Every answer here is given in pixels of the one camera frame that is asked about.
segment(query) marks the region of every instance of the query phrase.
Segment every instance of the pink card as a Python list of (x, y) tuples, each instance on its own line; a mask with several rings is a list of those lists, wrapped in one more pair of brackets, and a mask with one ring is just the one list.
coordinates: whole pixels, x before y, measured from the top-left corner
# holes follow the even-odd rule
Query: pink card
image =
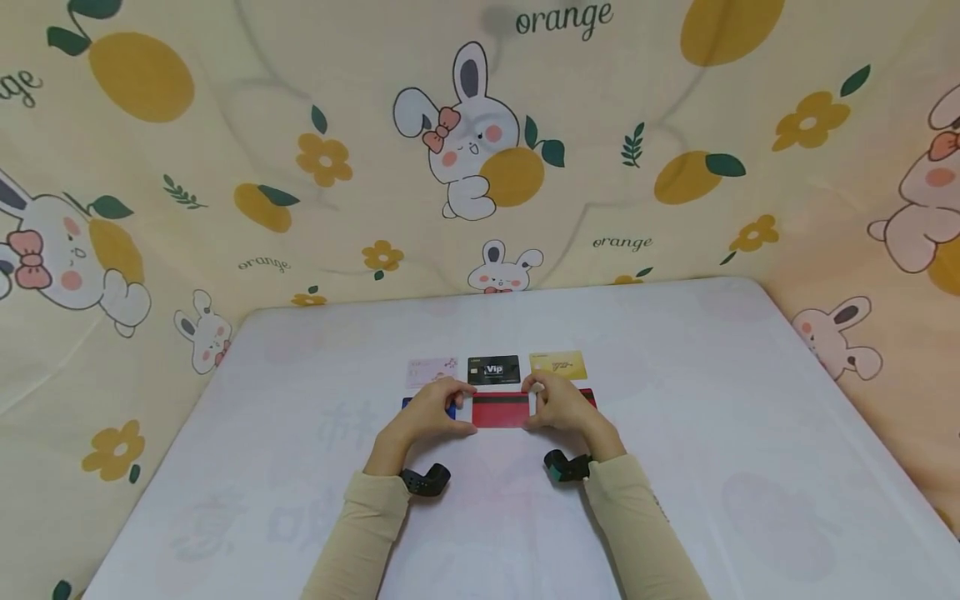
[(457, 359), (415, 358), (407, 363), (407, 389), (418, 390), (431, 381), (457, 376)]

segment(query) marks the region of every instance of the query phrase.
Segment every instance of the cartoon bunny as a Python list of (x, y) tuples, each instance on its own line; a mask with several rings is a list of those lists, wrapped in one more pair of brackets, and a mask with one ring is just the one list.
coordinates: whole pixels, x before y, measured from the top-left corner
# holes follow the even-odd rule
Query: cartoon bunny
[(844, 300), (830, 314), (808, 308), (793, 318), (793, 328), (834, 380), (844, 371), (856, 371), (864, 380), (880, 372), (883, 359), (879, 352), (862, 346), (850, 348), (841, 333), (866, 319), (870, 309), (870, 299), (857, 296)]
[(7, 243), (0, 244), (0, 300), (15, 282), (70, 310), (99, 304), (117, 333), (133, 336), (150, 312), (150, 294), (101, 264), (88, 215), (59, 196), (31, 197), (2, 170), (0, 210), (20, 221), (17, 231), (7, 234)]
[(503, 242), (491, 240), (484, 244), (484, 264), (467, 278), (467, 284), (484, 294), (521, 292), (530, 286), (530, 270), (543, 264), (543, 252), (528, 250), (513, 262), (503, 262)]
[(900, 183), (907, 206), (867, 227), (871, 237), (886, 242), (890, 257), (907, 273), (926, 269), (937, 244), (960, 235), (960, 86), (933, 107), (929, 125), (934, 131), (948, 131), (933, 138), (930, 149)]
[(193, 342), (193, 369), (203, 375), (214, 367), (219, 367), (230, 348), (230, 334), (233, 328), (227, 320), (213, 312), (210, 295), (204, 290), (195, 290), (193, 306), (200, 318), (196, 323), (178, 310), (174, 313), (174, 324), (183, 337)]
[(394, 123), (405, 137), (423, 141), (430, 171), (447, 184), (444, 217), (479, 221), (496, 210), (480, 168), (517, 145), (520, 125), (507, 105), (487, 95), (487, 55), (479, 43), (472, 41), (457, 52), (453, 86), (460, 104), (439, 111), (422, 90), (401, 90), (394, 101)]

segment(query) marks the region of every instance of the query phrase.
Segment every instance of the forearm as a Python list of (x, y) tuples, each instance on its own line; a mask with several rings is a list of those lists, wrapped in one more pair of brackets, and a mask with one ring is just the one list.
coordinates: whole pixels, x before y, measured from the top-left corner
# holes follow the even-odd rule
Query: forearm
[(345, 499), (301, 600), (376, 598), (410, 493), (398, 476), (358, 472)]
[(635, 457), (590, 463), (585, 487), (627, 600), (709, 600)]

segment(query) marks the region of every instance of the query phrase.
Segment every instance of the cartoon wall cloth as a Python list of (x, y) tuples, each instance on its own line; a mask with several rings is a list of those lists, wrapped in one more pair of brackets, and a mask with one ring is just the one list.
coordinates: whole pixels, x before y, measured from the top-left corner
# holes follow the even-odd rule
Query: cartoon wall cloth
[(697, 276), (760, 281), (960, 533), (958, 18), (8, 3), (0, 595), (82, 591), (256, 308)]

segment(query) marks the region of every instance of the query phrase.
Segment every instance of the black card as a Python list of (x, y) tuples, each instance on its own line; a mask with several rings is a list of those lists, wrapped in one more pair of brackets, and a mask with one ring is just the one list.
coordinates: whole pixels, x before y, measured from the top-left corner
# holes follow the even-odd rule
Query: black card
[(470, 356), (467, 360), (467, 383), (500, 385), (520, 382), (520, 359), (510, 356)]

